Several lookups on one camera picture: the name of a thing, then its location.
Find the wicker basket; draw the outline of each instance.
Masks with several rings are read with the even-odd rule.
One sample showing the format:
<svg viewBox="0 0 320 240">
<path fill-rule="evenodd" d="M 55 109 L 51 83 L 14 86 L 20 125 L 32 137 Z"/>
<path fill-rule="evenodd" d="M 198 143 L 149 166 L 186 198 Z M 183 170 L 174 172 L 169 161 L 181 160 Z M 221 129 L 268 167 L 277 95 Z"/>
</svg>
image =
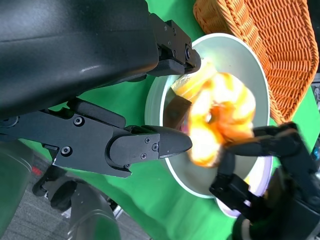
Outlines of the wicker basket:
<svg viewBox="0 0 320 240">
<path fill-rule="evenodd" d="M 260 60 L 271 117 L 290 121 L 316 74 L 319 53 L 306 0 L 196 0 L 193 13 L 206 34 L 233 34 Z"/>
</svg>

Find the floor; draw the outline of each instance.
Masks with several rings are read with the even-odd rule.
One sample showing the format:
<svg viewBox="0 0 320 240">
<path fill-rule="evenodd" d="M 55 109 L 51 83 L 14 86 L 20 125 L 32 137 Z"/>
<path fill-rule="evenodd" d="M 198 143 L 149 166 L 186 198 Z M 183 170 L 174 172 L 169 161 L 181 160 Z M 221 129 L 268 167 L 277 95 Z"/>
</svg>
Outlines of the floor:
<svg viewBox="0 0 320 240">
<path fill-rule="evenodd" d="M 33 184 L 49 164 L 36 157 L 33 173 L 21 203 L 1 240 L 67 240 L 69 219 L 50 207 L 45 197 L 32 193 Z M 123 212 L 117 218 L 121 240 L 150 240 L 150 237 Z"/>
</svg>

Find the green tablecloth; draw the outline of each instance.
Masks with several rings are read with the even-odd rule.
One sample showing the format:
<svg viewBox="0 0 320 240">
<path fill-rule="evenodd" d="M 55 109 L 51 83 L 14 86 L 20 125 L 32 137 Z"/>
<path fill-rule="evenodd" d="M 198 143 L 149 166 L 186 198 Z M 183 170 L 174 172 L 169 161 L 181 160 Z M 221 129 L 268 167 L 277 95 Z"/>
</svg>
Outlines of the green tablecloth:
<svg viewBox="0 0 320 240">
<path fill-rule="evenodd" d="M 174 20 L 193 41 L 204 34 L 193 16 L 194 0 L 147 2 L 151 13 L 165 21 Z M 153 80 L 148 77 L 142 82 L 94 89 L 81 98 L 123 115 L 128 125 L 143 125 Z M 294 121 L 311 149 L 320 132 L 320 115 L 311 89 Z M 28 145 L 49 157 L 40 144 L 28 142 Z M 132 176 L 127 179 L 75 173 L 114 199 L 155 240 L 223 240 L 230 234 L 234 220 L 224 216 L 214 200 L 185 191 L 159 161 L 134 164 L 130 170 Z"/>
</svg>

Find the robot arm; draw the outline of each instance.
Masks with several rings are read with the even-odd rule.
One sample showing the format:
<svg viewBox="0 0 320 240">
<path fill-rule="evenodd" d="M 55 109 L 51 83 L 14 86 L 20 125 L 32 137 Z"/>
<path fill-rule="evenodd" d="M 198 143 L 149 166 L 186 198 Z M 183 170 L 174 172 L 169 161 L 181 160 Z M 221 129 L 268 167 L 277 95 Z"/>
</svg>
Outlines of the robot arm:
<svg viewBox="0 0 320 240">
<path fill-rule="evenodd" d="M 190 37 L 145 0 L 4 1 L 0 23 L 0 141 L 39 142 L 56 166 L 124 178 L 133 163 L 191 148 L 176 130 L 125 127 L 124 117 L 75 98 L 200 68 Z M 65 101 L 69 109 L 48 110 Z"/>
<path fill-rule="evenodd" d="M 275 156 L 281 167 L 263 196 L 233 174 L 235 155 Z M 320 232 L 320 181 L 317 168 L 294 123 L 254 129 L 254 138 L 231 143 L 210 192 L 241 216 L 233 240 L 310 240 Z"/>
<path fill-rule="evenodd" d="M 201 65 L 190 37 L 145 0 L 1 1 L 0 26 L 0 120 Z"/>
</svg>

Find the orange donut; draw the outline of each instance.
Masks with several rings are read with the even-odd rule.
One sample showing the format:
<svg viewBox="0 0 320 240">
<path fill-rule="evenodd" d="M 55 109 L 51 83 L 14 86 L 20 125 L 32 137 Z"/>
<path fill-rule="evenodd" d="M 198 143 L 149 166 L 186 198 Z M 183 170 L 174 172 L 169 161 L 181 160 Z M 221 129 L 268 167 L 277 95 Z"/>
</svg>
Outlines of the orange donut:
<svg viewBox="0 0 320 240">
<path fill-rule="evenodd" d="M 173 87 L 175 93 L 192 102 L 188 114 L 188 134 L 193 163 L 217 167 L 220 147 L 226 142 L 253 136 L 252 120 L 256 101 L 252 92 L 235 76 L 216 72 L 211 64 L 183 84 Z"/>
</svg>

